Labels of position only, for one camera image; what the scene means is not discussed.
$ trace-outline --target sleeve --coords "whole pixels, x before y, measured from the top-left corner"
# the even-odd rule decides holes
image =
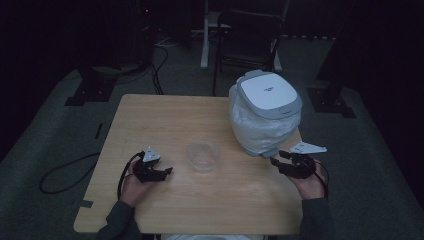
[[[301,240],[335,239],[335,227],[325,198],[302,200]]]
[[[96,235],[96,240],[117,239],[133,219],[133,209],[128,204],[117,201],[106,217],[107,225]]]

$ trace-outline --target white plastic bag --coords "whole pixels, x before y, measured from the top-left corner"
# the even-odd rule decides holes
[[[230,120],[238,142],[251,156],[265,158],[278,154],[278,147],[300,124],[301,111],[282,119],[266,119],[251,111],[238,95],[237,84],[232,86]]]

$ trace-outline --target person's arm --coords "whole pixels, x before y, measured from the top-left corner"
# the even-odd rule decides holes
[[[134,210],[154,183],[141,183],[138,181],[137,177],[132,175],[134,164],[135,162],[128,168],[129,175],[125,178],[121,197],[106,217],[107,225],[97,233],[97,240],[117,239],[126,230],[131,231],[130,235],[135,235],[136,238],[141,239],[141,233],[138,231],[134,220]]]
[[[316,173],[322,175],[321,165],[316,163]],[[334,239],[335,227],[327,199],[324,198],[324,187],[315,175],[306,179],[288,177],[296,186],[302,197],[303,218],[300,224],[300,239]]]
[[[99,230],[96,239],[117,239],[127,228],[132,217],[132,207],[123,201],[117,201],[106,217],[107,225]]]

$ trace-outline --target black cable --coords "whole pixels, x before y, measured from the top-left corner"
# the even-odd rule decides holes
[[[60,189],[60,190],[56,190],[56,191],[48,191],[48,190],[45,190],[45,188],[43,187],[44,181],[46,180],[46,178],[50,174],[56,172],[59,169],[65,168],[65,167],[67,167],[67,166],[69,166],[71,164],[74,164],[76,162],[82,161],[84,159],[87,159],[87,158],[90,158],[90,157],[93,157],[93,156],[98,156],[98,155],[100,155],[100,153],[89,154],[87,156],[84,156],[82,158],[78,158],[78,159],[76,159],[74,161],[71,161],[69,163],[66,163],[66,164],[63,164],[63,165],[60,165],[60,166],[57,166],[57,167],[52,168],[50,171],[48,171],[46,174],[43,175],[43,177],[40,180],[40,183],[39,183],[38,188],[40,189],[40,191],[42,193],[45,193],[45,194],[57,194],[57,193],[62,193],[62,192],[68,191],[69,189],[75,187],[78,183],[80,183],[96,167],[97,161],[93,164],[93,166],[90,167],[90,169],[87,170],[87,172],[79,180],[77,180],[72,185],[70,185],[70,186],[68,186],[66,188],[63,188],[63,189]]]
[[[124,170],[121,173],[121,177],[119,178],[119,183],[118,183],[118,190],[117,190],[117,196],[118,196],[118,200],[121,198],[121,192],[122,192],[122,183],[124,182],[124,179],[128,176],[125,176],[125,174],[127,174],[128,168],[130,167],[131,162],[134,160],[134,158],[139,157],[140,159],[143,159],[144,157],[144,151],[136,153],[134,156],[132,156],[132,158],[127,162],[127,164],[124,167]]]
[[[324,169],[324,171],[325,171],[325,173],[326,173],[326,175],[327,175],[327,183],[318,175],[318,173],[316,172],[316,171],[314,171],[314,170],[312,170],[309,166],[308,166],[308,164],[306,164],[305,162],[301,162],[303,165],[305,165],[314,175],[315,175],[315,177],[317,177],[318,178],[318,180],[321,182],[321,185],[322,185],[322,187],[324,188],[324,197],[325,197],[325,199],[328,199],[328,192],[329,192],[329,190],[328,190],[328,184],[330,183],[330,174],[328,173],[328,170],[327,170],[327,168],[322,164],[322,163],[320,163],[320,162],[318,162],[318,161],[315,161],[314,160],[314,162],[316,162],[316,163],[318,163],[319,165],[321,165],[321,167]]]
[[[162,60],[162,62],[159,64],[159,66],[157,68],[152,63],[152,68],[153,68],[153,71],[154,71],[152,81],[153,81],[153,85],[155,86],[156,94],[164,95],[163,90],[162,90],[162,86],[160,85],[160,81],[159,81],[159,70],[162,68],[162,66],[166,62],[166,60],[168,60],[168,50],[166,50],[165,48],[160,47],[160,46],[155,46],[155,48],[158,48],[158,49],[161,49],[162,51],[164,51],[165,52],[165,58]]]

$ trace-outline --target person's hand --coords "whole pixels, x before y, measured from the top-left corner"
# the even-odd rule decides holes
[[[315,162],[315,167],[318,176],[320,176],[322,180],[325,181],[325,177],[322,175],[321,165]],[[314,174],[312,174],[306,179],[297,179],[293,177],[287,178],[292,183],[294,183],[302,199],[307,200],[324,197],[324,187],[322,186],[320,180]]]
[[[133,167],[136,162],[132,162],[128,168],[129,176],[125,178],[120,201],[125,202],[131,207],[136,207],[147,194],[154,182],[141,183],[138,178],[133,175]]]

